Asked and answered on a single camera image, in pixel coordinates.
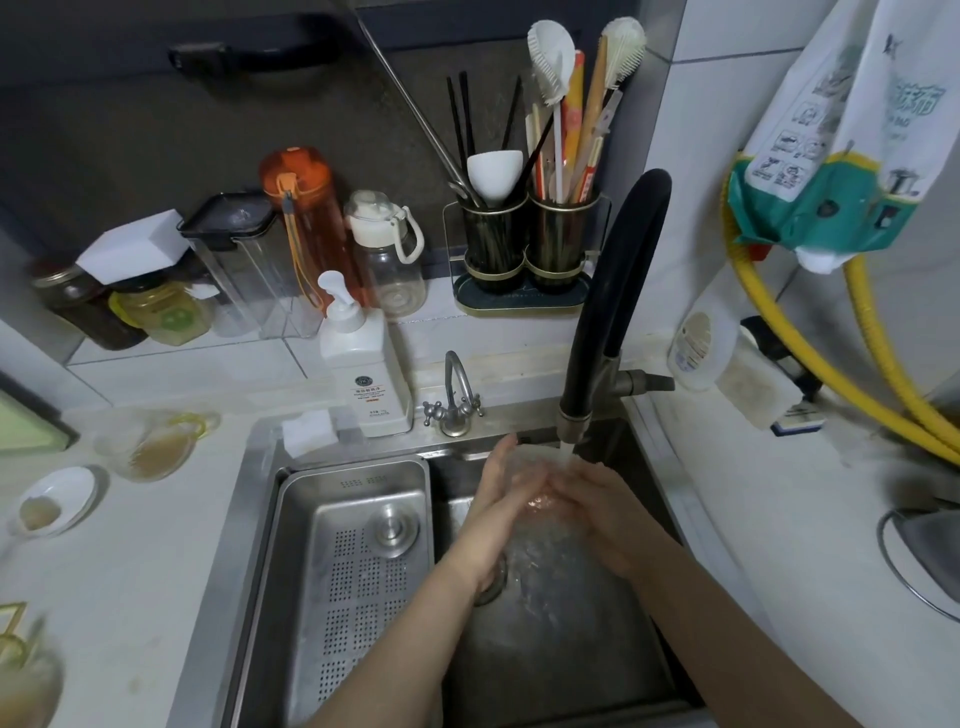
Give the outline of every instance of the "faucet hose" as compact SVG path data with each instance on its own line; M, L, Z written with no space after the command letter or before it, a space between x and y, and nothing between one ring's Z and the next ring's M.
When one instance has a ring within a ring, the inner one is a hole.
M620 352L640 289L650 270L673 183L662 169L637 180L613 221L573 335L560 409L567 418L593 410L602 357Z

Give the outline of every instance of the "utensil holder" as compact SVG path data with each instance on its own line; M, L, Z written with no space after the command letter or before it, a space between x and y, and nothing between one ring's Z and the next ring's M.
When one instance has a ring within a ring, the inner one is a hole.
M505 293L523 281L523 251L530 241L528 199L497 209L457 202L467 238L464 266L485 291Z
M533 198L533 239L524 253L534 284L544 293L563 293L584 269L584 237L590 216L601 195L576 205L562 205Z

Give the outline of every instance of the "countertop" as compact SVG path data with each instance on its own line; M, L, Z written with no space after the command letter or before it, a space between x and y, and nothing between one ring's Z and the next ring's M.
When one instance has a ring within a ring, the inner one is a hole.
M801 667L869 728L955 725L960 626L896 582L874 537L903 491L952 476L887 449L847 466L823 434L754 430L715 391L652 402ZM29 602L27 622L45 618L66 665L53 728L165 726L247 434L269 413L226 415L161 482L113 477L96 509L56 538L2 537L0 603ZM95 463L87 440L4 460L0 511L43 474ZM905 573L936 595L897 546Z

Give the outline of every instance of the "stainless steel sink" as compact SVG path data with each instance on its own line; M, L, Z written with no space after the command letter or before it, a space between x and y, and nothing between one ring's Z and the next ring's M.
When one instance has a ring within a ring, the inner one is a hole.
M556 443L553 428L519 433ZM430 481L438 556L456 537L495 438L458 443L433 458ZM578 454L627 479L676 534L643 453L622 418L594 423ZM444 682L444 724L464 728L607 719L701 705L630 586L600 565L568 524L521 519L505 552L506 579L476 607Z
M241 467L169 728L305 721L449 548L497 439L517 431L522 441L555 443L555 429L545 426L555 407L493 407L458 440L422 427L374 441L342 433L323 463L290 461L276 440L278 422L262 423ZM681 543L689 534L678 521L689 531L703 519L697 547L719 545L689 493L683 512L664 494L644 456L650 432L637 436L642 421L632 404L595 413L577 451L623 475ZM739 572L715 549L714 567L725 564L735 585ZM478 599L444 679L445 726L705 724L703 702L629 586L569 527L523 517L499 577Z

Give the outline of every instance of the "clear plastic bottle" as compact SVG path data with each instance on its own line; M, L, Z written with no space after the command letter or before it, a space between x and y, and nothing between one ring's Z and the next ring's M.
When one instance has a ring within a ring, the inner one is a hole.
M382 192L361 189L350 195L344 213L371 304L391 319L419 309L426 300L418 263L423 233L410 208L394 205Z

